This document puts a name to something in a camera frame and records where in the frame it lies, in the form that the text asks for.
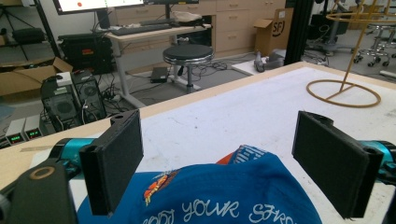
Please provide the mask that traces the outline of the black keyboard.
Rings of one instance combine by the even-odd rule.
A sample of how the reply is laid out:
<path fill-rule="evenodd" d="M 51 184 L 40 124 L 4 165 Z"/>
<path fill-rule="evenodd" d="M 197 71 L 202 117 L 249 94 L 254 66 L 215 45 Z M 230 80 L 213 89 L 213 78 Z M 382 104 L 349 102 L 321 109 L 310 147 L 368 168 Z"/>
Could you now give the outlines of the black keyboard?
<path fill-rule="evenodd" d="M 147 25 L 147 26 L 140 26 L 134 28 L 120 28 L 118 30 L 111 30 L 110 33 L 116 36 L 123 36 L 123 35 L 142 34 L 142 33 L 160 31 L 171 28 L 172 26 L 169 24 L 155 24 L 155 25 Z"/>

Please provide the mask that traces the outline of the white cloth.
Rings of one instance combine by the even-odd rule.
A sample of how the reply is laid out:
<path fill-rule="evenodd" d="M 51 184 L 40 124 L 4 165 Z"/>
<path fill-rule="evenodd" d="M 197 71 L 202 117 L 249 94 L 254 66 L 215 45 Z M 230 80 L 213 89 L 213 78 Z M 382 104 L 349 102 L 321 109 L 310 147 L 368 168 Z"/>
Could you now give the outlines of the white cloth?
<path fill-rule="evenodd" d="M 177 21 L 181 22 L 196 21 L 202 18 L 200 14 L 194 14 L 187 11 L 173 11 L 172 15 Z"/>

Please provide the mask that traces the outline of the black flat box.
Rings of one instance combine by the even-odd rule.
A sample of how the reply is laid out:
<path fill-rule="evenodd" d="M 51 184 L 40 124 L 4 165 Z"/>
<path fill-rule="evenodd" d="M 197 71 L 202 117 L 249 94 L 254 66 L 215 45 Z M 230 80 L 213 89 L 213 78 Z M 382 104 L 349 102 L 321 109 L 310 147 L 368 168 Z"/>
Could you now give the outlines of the black flat box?
<path fill-rule="evenodd" d="M 154 67 L 151 73 L 151 83 L 164 83 L 168 78 L 168 70 L 166 67 Z"/>

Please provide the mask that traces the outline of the open flat cardboard box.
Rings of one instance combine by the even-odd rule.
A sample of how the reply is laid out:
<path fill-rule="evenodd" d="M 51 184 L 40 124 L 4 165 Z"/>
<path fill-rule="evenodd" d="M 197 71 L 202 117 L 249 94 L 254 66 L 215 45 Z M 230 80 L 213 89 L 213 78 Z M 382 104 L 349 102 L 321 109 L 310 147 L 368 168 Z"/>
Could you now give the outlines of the open flat cardboard box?
<path fill-rule="evenodd" d="M 38 90 L 43 81 L 73 66 L 58 57 L 22 63 L 0 63 L 0 96 Z"/>

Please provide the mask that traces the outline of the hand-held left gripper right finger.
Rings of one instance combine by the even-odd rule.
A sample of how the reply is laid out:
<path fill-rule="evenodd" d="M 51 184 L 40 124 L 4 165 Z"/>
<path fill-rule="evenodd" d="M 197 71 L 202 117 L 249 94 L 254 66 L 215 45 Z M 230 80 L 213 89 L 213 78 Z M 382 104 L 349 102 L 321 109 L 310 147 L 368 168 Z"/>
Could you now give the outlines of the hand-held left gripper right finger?
<path fill-rule="evenodd" d="M 364 216 L 383 152 L 340 131 L 329 118 L 300 111 L 292 156 L 341 217 Z"/>

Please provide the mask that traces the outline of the black equipment case stack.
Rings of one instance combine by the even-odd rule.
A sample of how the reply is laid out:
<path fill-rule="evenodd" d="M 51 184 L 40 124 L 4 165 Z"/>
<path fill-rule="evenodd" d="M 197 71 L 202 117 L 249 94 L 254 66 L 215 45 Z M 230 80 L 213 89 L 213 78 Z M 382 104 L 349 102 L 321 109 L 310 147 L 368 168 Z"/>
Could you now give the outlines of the black equipment case stack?
<path fill-rule="evenodd" d="M 110 73 L 112 65 L 112 43 L 99 34 L 60 35 L 59 47 L 64 61 L 74 70 L 90 69 L 94 75 Z"/>

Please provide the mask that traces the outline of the wooden drawer cabinet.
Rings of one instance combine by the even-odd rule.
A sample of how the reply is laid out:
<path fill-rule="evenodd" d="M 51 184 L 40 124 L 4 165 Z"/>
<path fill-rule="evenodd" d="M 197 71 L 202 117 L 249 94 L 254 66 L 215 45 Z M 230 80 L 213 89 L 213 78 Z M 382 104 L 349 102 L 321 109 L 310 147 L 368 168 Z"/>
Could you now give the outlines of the wooden drawer cabinet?
<path fill-rule="evenodd" d="M 276 9 L 283 8 L 286 0 L 199 0 L 198 4 L 171 5 L 172 12 L 183 11 L 200 14 L 211 23 L 211 45 L 216 53 L 251 51 L 255 45 L 257 19 L 272 19 Z M 140 21 L 163 19 L 164 5 L 127 7 L 114 9 L 110 22 L 113 25 L 129 25 Z M 170 44 L 171 37 L 159 37 L 137 43 L 122 43 L 125 53 L 159 49 Z"/>

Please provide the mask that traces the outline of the chrome wheeled stool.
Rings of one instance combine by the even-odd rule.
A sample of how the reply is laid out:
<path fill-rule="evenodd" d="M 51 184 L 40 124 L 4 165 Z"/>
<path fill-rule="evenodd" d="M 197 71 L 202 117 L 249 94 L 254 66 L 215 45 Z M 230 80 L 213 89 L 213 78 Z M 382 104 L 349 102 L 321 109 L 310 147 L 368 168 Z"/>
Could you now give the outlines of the chrome wheeled stool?
<path fill-rule="evenodd" d="M 360 49 L 355 56 L 353 63 L 359 63 L 364 55 L 373 59 L 367 63 L 373 67 L 377 63 L 382 63 L 387 67 L 391 58 L 396 58 L 396 53 L 389 54 L 386 49 L 396 49 L 396 24 L 391 23 L 369 23 L 367 28 L 371 33 L 377 32 L 374 44 L 368 49 Z"/>

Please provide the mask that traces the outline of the black round stool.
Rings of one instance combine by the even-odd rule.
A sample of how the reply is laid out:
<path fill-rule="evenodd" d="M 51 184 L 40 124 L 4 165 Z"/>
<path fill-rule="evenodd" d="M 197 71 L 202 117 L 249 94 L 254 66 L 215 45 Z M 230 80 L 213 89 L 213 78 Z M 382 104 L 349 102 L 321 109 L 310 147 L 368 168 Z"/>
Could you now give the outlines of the black round stool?
<path fill-rule="evenodd" d="M 214 50 L 205 45 L 182 44 L 166 49 L 163 52 L 163 60 L 166 63 L 178 66 L 177 74 L 173 80 L 176 81 L 187 69 L 187 93 L 192 93 L 194 85 L 192 83 L 192 68 L 195 65 L 209 63 L 214 58 Z"/>

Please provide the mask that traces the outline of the blue baseball cap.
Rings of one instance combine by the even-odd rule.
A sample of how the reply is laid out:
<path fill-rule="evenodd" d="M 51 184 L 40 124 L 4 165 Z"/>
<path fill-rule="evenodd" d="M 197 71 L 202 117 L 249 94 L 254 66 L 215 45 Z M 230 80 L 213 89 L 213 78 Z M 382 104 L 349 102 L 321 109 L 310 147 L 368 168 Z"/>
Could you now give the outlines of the blue baseball cap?
<path fill-rule="evenodd" d="M 279 157 L 242 145 L 216 163 L 134 174 L 113 216 L 81 224 L 322 224 L 317 209 Z"/>

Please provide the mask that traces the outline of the black metal shelf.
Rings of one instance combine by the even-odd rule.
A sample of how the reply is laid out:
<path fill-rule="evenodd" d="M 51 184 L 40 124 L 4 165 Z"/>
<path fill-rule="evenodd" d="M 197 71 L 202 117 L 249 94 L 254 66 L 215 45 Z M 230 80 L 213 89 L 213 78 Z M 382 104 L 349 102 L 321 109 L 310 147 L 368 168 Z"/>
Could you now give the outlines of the black metal shelf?
<path fill-rule="evenodd" d="M 46 40 L 50 43 L 50 46 L 51 46 L 53 54 L 56 57 L 60 57 L 61 56 L 60 51 L 58 49 L 56 40 L 53 37 L 53 33 L 52 33 L 51 29 L 50 29 L 49 21 L 48 21 L 48 19 L 46 17 L 46 14 L 44 12 L 44 9 L 42 7 L 42 4 L 41 4 L 40 0 L 26 0 L 26 1 L 28 2 L 28 5 L 27 5 L 28 7 L 34 7 L 36 9 L 36 11 L 38 13 L 38 16 L 39 16 L 39 18 L 41 20 L 41 23 L 42 23 L 42 25 L 44 27 L 44 30 L 45 30 L 44 35 L 46 37 Z M 28 26 L 31 26 L 31 24 L 28 23 L 27 21 L 24 21 L 23 19 L 15 16 L 11 12 L 9 12 L 7 10 L 8 7 L 23 7 L 23 4 L 15 5 L 14 3 L 12 3 L 11 5 L 7 5 L 6 4 L 6 0 L 0 0 L 0 18 L 3 15 L 5 15 L 6 18 L 7 18 L 8 23 L 9 23 L 9 25 L 11 27 L 11 29 L 14 29 L 14 27 L 13 27 L 9 17 L 13 17 L 16 20 L 18 20 L 18 21 L 20 21 L 20 22 L 22 22 L 22 23 L 24 23 L 24 24 L 26 24 Z"/>

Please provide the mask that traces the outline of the grey hand tool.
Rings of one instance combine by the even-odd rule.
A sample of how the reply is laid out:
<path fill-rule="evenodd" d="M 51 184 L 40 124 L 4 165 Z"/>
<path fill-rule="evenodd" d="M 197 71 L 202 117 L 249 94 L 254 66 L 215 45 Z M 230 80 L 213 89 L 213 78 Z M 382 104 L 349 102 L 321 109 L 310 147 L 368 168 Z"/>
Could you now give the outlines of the grey hand tool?
<path fill-rule="evenodd" d="M 259 72 L 262 73 L 268 69 L 275 69 L 284 65 L 284 58 L 276 53 L 271 53 L 268 57 L 262 57 L 262 54 L 257 51 L 256 58 L 254 60 L 254 67 Z"/>

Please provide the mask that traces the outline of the black metal pillar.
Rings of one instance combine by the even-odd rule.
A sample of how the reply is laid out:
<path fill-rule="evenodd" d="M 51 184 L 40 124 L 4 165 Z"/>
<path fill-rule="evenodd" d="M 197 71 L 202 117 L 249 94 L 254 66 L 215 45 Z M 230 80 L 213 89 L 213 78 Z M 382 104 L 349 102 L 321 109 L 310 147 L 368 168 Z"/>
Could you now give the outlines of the black metal pillar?
<path fill-rule="evenodd" d="M 314 0 L 295 0 L 284 64 L 297 63 L 304 54 Z"/>

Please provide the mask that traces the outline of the black computer tower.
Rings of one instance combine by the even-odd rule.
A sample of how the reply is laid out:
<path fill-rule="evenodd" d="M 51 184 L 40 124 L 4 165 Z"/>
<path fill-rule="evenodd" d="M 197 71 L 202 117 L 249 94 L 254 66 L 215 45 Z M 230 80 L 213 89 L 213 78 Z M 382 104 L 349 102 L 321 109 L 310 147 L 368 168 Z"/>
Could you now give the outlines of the black computer tower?
<path fill-rule="evenodd" d="M 89 70 L 77 70 L 72 74 L 72 81 L 81 104 L 83 124 L 106 117 L 106 109 L 98 83 Z"/>
<path fill-rule="evenodd" d="M 41 102 L 56 132 L 81 124 L 79 102 L 72 85 L 60 86 L 61 76 L 46 78 L 40 88 Z"/>

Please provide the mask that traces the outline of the computer monitor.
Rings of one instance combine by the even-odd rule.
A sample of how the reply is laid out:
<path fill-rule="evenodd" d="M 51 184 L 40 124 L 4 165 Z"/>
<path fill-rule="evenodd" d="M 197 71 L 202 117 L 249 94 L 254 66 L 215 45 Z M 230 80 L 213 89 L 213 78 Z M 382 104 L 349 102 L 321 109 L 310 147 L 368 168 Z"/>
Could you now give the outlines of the computer monitor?
<path fill-rule="evenodd" d="M 110 7 L 143 6 L 144 0 L 52 0 L 59 15 L 95 11 Z"/>

